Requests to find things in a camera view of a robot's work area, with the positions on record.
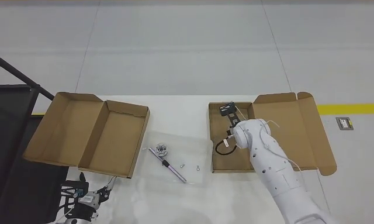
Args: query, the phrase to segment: metal bar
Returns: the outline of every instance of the metal bar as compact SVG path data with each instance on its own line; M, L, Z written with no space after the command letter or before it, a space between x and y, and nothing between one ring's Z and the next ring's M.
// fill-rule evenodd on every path
M157 155L157 153L151 148L151 147L149 147L148 148L149 149L149 151L151 151L152 152L152 154L153 155L155 155L160 161L164 161L164 159L162 159L159 155ZM183 176L181 176L180 175L180 173L178 173L177 172L177 170L175 170L170 164L169 164L169 166L168 166L168 169L169 170L171 170L171 172L173 172L182 182L184 182L184 183L186 183L187 182L187 180L185 179L185 178L183 178Z
M7 72L11 73L21 81L23 81L25 84L31 86L32 88L38 90L42 95L44 95L46 98L50 99L51 101L54 98L54 95L52 95L50 92L42 88L39 84L34 82L29 77L25 76L22 72L17 70L14 66L7 63L4 59L0 58L0 67L4 68Z

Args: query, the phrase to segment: open cardboard box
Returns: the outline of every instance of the open cardboard box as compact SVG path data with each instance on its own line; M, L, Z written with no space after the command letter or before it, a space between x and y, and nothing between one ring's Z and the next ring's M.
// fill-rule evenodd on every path
M131 178L149 116L146 106L59 92L23 157Z
M224 103L209 104L210 139L214 146L227 137L230 125L222 117L219 107ZM253 102L236 102L247 119L273 120L280 128L269 123L271 135L288 158L297 163L301 170L319 169L321 175L331 175L337 165L314 98L307 92L259 95ZM230 147L220 146L220 151L231 151L234 138L228 140ZM237 149L228 156L221 156L213 150L212 169L214 173L239 173L253 171L248 149Z

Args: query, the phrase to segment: white cable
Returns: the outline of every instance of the white cable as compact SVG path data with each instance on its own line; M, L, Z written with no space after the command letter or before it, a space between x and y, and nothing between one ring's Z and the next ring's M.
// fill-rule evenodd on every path
M272 154L274 154L274 155L276 155L276 156L278 156L278 157L281 157L281 158L283 158L283 159L285 159L285 160L287 160L287 161L293 163L294 165L296 165L296 167L297 167L297 168L299 169L299 171L300 171L300 174L302 175L302 180L303 180L303 184L304 184L305 191L308 191L307 188L306 188L306 183L305 183L305 179L304 179L303 172L302 172L302 170L300 169L299 165L296 164L296 162L294 162L293 160L291 160L291 159L289 159L289 158L287 158L287 157L284 157L284 156L282 156L282 155L279 155L278 153L275 153L274 151L272 151L272 150L269 148L268 144L265 144L264 140L262 139L262 136L261 136L262 128L265 127L266 125L269 125L269 124L268 124L269 122L272 122L272 123L274 123L277 127L280 127L278 124L276 124L276 122L274 122L274 121L272 121L272 120L267 121L265 124L263 124L263 125L261 126L261 128L260 128L260 130L259 130L259 138L261 139L261 142L262 142L262 144L264 145L264 148L266 148L267 150L269 150Z
M60 217L57 221L55 221L54 224L56 224L56 223L59 222L63 217L65 217L66 215L68 215L68 214L72 211L72 209L74 209L74 205L72 205L71 209L70 209L67 213L65 213L62 217Z
M239 113L240 113L241 116L244 118L244 120L247 120L247 119L244 117L244 115L241 113L240 109L239 109L237 106L235 106L235 108L239 111Z

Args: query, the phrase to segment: floor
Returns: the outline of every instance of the floor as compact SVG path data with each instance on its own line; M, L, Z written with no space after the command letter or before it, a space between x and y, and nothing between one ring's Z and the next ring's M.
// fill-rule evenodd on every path
M54 94L307 91L318 104L372 103L373 11L372 0L4 1L0 54ZM321 117L338 171L318 178L341 223L372 223L374 116L349 117L351 132Z

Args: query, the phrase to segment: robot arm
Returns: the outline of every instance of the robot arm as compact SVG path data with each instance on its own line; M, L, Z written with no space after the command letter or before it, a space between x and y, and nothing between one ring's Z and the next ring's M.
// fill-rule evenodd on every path
M239 148L249 148L254 170L272 195L286 224L337 223L303 188L263 119L239 122L232 132Z

